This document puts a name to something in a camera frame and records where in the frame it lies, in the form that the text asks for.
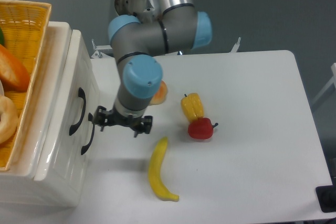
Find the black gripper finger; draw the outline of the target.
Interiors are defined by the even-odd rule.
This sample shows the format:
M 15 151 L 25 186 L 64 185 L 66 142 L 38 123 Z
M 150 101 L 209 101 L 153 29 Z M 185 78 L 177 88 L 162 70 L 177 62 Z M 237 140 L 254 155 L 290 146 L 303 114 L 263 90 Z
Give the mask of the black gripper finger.
M 99 105 L 97 106 L 94 113 L 88 114 L 88 120 L 94 125 L 100 127 L 100 131 L 103 132 L 104 128 L 107 126 L 108 111 L 105 107 Z
M 153 123 L 153 116 L 146 115 L 136 120 L 133 126 L 134 137 L 139 134 L 150 134 Z

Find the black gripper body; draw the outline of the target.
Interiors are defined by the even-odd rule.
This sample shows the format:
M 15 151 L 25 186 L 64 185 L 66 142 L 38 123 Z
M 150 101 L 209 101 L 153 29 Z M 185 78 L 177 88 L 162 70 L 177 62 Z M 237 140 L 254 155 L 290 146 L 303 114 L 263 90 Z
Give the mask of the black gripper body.
M 107 126 L 120 125 L 132 130 L 142 130 L 143 128 L 141 118 L 134 118 L 132 115 L 123 116 L 115 108 L 112 108 L 110 113 L 107 117 Z

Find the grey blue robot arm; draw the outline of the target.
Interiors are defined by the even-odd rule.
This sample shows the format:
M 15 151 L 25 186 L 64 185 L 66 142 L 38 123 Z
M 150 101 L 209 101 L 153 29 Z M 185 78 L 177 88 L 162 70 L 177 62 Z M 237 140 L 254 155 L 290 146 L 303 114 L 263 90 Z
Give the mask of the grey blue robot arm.
M 143 22 L 133 12 L 113 19 L 108 36 L 120 76 L 120 87 L 111 110 L 99 106 L 92 123 L 100 127 L 120 125 L 135 134 L 149 134 L 152 117 L 144 115 L 157 93 L 163 70 L 155 57 L 208 45 L 212 25 L 205 12 L 197 12 L 192 0 L 158 0 L 159 17 Z

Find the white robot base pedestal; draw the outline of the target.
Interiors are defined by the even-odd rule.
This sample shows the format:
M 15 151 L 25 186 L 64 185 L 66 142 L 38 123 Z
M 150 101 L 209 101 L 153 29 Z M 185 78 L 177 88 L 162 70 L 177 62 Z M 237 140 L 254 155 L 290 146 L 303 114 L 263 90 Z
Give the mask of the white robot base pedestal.
M 159 0 L 114 0 L 118 16 L 133 15 L 141 23 L 152 23 L 162 17 Z

